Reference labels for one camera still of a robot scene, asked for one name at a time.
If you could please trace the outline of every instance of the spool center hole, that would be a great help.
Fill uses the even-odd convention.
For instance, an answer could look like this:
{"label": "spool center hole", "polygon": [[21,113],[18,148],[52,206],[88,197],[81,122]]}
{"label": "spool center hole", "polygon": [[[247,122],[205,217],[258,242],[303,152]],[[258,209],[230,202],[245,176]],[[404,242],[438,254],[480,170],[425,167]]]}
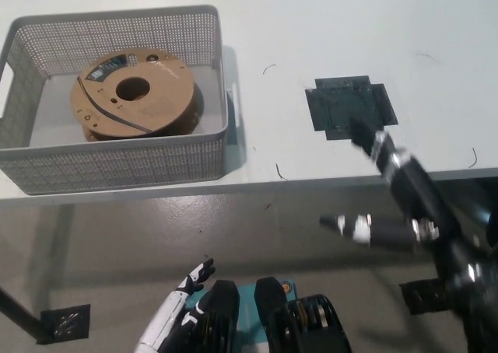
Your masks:
{"label": "spool center hole", "polygon": [[133,101],[143,98],[150,91],[150,85],[145,79],[131,77],[119,82],[116,95],[123,100]]}

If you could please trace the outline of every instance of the black tape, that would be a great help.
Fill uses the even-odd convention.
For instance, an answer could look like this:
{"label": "black tape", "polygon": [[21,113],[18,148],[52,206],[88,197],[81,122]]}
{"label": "black tape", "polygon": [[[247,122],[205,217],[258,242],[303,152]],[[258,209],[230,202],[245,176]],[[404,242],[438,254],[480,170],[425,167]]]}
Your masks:
{"label": "black tape", "polygon": [[398,124],[383,84],[370,84],[367,75],[315,79],[316,89],[306,98],[315,131],[325,131],[328,140],[350,139],[349,120],[360,118],[376,129]]}
{"label": "black tape", "polygon": [[399,286],[402,289],[405,304],[413,316],[451,309],[445,284],[438,278],[411,281]]}
{"label": "black tape", "polygon": [[87,339],[90,331],[90,305],[45,310],[40,314],[40,321],[49,331],[52,331],[52,339],[37,341],[37,344]]}

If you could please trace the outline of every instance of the gray floor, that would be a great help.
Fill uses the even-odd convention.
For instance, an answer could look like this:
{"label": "gray floor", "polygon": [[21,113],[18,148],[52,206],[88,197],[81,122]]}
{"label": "gray floor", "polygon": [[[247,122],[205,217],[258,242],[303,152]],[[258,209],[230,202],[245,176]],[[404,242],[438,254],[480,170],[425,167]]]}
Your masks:
{"label": "gray floor", "polygon": [[176,197],[0,210],[0,285],[35,313],[90,303],[90,337],[36,346],[0,316],[2,352],[133,352],[150,317],[206,257],[213,278],[290,277],[334,303],[354,352],[464,352],[449,313],[409,316],[398,284],[433,277],[425,257],[359,248],[321,213],[398,215],[384,187]]}

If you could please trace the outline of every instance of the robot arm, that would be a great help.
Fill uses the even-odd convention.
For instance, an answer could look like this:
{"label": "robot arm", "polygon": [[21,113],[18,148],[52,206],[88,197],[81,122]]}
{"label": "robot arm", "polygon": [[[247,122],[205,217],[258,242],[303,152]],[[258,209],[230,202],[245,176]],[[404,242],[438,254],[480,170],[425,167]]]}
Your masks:
{"label": "robot arm", "polygon": [[211,258],[199,264],[164,300],[161,307],[150,321],[140,341],[135,348],[135,353],[157,353],[163,341],[177,322],[177,318],[184,310],[188,296],[204,288],[202,284],[214,272]]}

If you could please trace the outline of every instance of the spool label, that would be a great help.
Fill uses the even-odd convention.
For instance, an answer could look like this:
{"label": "spool label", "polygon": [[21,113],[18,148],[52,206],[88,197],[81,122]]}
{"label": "spool label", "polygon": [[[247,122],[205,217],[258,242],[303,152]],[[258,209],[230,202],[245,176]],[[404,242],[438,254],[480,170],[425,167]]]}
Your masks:
{"label": "spool label", "polygon": [[89,81],[103,82],[112,72],[128,67],[126,54],[114,56],[97,65],[86,77]]}

